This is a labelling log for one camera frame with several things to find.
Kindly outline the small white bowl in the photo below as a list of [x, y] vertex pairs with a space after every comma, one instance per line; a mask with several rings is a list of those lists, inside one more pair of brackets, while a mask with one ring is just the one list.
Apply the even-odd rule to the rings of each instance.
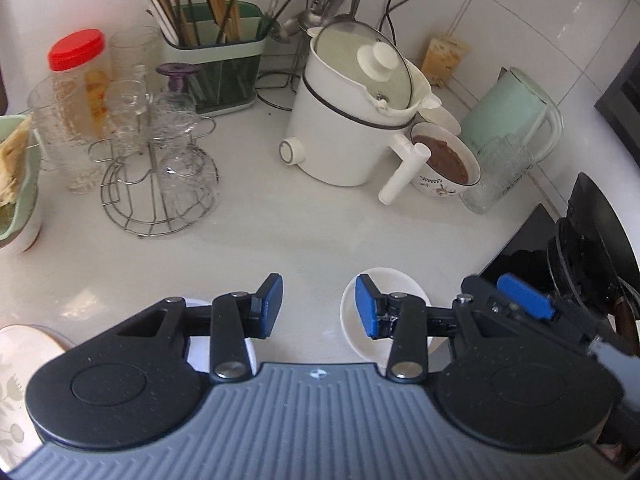
[[398, 323], [407, 307], [431, 307], [422, 287], [409, 275], [392, 268], [361, 271], [343, 292], [340, 317], [343, 334], [358, 356], [375, 363], [382, 375]]

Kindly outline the leaf pattern plate brown rim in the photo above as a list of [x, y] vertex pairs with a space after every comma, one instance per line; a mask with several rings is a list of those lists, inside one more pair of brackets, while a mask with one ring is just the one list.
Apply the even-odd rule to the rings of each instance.
[[10, 471], [41, 445], [25, 393], [30, 378], [74, 344], [50, 328], [14, 324], [1, 337], [1, 469]]

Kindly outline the black induction cooktop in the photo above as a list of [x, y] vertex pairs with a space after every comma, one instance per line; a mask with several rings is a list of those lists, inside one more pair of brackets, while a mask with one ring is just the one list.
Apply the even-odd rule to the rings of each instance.
[[538, 292], [552, 295], [555, 287], [548, 265], [547, 246], [554, 234], [555, 221], [544, 205], [538, 204], [480, 276], [495, 285], [503, 274], [513, 274]]

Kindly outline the black wok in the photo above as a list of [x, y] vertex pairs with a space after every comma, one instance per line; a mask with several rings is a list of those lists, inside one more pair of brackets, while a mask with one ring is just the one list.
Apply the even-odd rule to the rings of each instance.
[[547, 260], [556, 294], [613, 327], [636, 356], [639, 263], [620, 219], [588, 174], [578, 174]]

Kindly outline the textured clear glass tumbler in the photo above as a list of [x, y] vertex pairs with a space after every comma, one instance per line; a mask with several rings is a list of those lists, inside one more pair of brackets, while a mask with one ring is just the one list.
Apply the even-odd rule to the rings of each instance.
[[480, 182], [461, 195], [474, 214], [486, 214], [533, 167], [534, 159], [516, 136], [493, 138], [477, 154]]

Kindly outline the deer bowl with brown food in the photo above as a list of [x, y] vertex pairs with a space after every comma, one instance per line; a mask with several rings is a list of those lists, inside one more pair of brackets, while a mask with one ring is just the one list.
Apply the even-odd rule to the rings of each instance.
[[411, 185], [425, 196], [461, 194], [480, 183], [480, 164], [471, 150], [453, 133], [438, 125], [420, 122], [410, 132], [413, 144], [422, 143], [431, 156]]

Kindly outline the mint green electric kettle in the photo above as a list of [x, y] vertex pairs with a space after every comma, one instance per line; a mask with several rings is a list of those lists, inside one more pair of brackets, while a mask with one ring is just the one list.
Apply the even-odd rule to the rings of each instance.
[[497, 82], [463, 118], [460, 139], [475, 153], [493, 138], [504, 136], [515, 136], [521, 144], [527, 144], [545, 122], [550, 131], [533, 154], [535, 162], [547, 158], [559, 143], [563, 118], [536, 81], [519, 68], [504, 68]]

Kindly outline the white electric cooking pot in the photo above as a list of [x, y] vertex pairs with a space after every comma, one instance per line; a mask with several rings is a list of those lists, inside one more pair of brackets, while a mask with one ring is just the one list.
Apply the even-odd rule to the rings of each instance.
[[378, 193], [389, 205], [419, 173], [431, 156], [424, 145], [415, 146], [406, 137], [420, 110], [439, 108], [430, 83], [420, 70], [407, 63], [413, 94], [408, 108], [398, 110], [385, 100], [377, 101], [357, 84], [327, 66], [314, 52], [314, 38], [296, 91], [279, 155], [324, 183], [354, 188], [367, 183], [388, 151], [400, 164]]

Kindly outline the white bowl orange base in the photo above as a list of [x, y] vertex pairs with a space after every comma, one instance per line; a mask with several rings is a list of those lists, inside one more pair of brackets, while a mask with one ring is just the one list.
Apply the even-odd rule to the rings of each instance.
[[14, 256], [26, 252], [26, 250], [35, 243], [40, 233], [41, 225], [41, 208], [35, 206], [24, 228], [1, 243], [2, 257]]

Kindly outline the purple stem glass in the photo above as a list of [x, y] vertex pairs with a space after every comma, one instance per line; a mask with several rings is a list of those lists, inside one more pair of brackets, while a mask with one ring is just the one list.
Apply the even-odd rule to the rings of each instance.
[[196, 104], [189, 90], [189, 78], [201, 71], [198, 66], [169, 62], [160, 64], [155, 70], [168, 78], [167, 90], [160, 95], [157, 103], [171, 105], [177, 110], [195, 110]]

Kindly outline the tall clear glass cup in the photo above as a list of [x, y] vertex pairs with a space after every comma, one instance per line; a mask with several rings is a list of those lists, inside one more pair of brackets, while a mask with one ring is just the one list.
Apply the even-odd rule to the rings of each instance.
[[44, 156], [72, 193], [85, 194], [101, 179], [101, 164], [89, 148], [102, 136], [92, 117], [89, 95], [78, 78], [50, 75], [32, 89], [27, 99]]

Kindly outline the yellow paper packet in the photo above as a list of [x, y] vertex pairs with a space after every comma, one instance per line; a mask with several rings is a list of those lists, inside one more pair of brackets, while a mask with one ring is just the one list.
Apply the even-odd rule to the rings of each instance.
[[456, 68], [471, 50], [469, 44], [458, 38], [434, 37], [426, 49], [421, 72], [432, 86], [446, 87]]

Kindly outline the glass pot lid white knob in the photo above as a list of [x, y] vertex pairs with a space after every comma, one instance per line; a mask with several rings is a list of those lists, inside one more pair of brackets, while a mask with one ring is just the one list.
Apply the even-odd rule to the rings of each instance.
[[413, 84], [407, 63], [376, 29], [358, 21], [333, 22], [314, 38], [314, 52], [377, 101], [398, 110], [409, 107]]

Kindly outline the green bowl with noodles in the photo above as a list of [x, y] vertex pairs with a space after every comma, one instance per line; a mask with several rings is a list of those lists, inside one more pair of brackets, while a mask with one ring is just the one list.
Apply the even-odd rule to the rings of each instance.
[[1, 118], [1, 243], [24, 228], [37, 206], [40, 147], [32, 116]]

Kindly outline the red lid plastic jar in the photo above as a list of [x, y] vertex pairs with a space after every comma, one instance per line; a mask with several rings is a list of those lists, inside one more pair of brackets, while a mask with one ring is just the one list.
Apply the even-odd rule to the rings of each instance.
[[51, 47], [48, 62], [55, 81], [73, 79], [84, 88], [93, 130], [103, 139], [104, 94], [111, 84], [104, 33], [97, 28], [72, 32]]

